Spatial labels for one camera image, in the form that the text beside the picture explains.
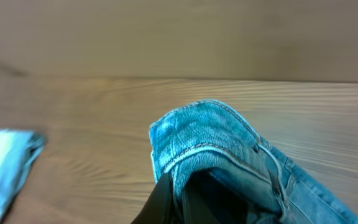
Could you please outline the blue denim jeans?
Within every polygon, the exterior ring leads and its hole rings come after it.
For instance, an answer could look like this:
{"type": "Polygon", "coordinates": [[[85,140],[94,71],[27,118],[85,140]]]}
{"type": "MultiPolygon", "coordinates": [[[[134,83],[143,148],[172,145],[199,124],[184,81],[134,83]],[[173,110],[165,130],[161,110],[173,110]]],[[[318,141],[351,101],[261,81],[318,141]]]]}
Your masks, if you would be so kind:
{"type": "Polygon", "coordinates": [[[151,124],[155,181],[172,181],[172,223],[185,223],[182,190],[209,174],[247,204],[245,223],[358,223],[325,186],[217,100],[174,109],[151,124]]]}

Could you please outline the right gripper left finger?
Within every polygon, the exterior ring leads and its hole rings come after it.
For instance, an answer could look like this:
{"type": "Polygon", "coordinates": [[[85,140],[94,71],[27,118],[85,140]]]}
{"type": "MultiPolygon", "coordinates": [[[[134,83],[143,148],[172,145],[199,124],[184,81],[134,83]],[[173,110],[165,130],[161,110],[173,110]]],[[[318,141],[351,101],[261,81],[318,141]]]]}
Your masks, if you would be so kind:
{"type": "Polygon", "coordinates": [[[172,218],[172,181],[169,174],[163,174],[144,207],[131,224],[169,224],[172,218]]]}

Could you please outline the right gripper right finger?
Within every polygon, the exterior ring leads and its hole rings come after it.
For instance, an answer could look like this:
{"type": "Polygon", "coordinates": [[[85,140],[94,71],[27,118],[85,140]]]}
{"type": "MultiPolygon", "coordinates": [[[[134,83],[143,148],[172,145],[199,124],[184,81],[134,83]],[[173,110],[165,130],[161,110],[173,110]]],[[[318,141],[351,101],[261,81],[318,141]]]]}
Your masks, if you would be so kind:
{"type": "Polygon", "coordinates": [[[188,224],[241,224],[247,204],[209,174],[193,174],[182,190],[184,222],[188,224]]]}

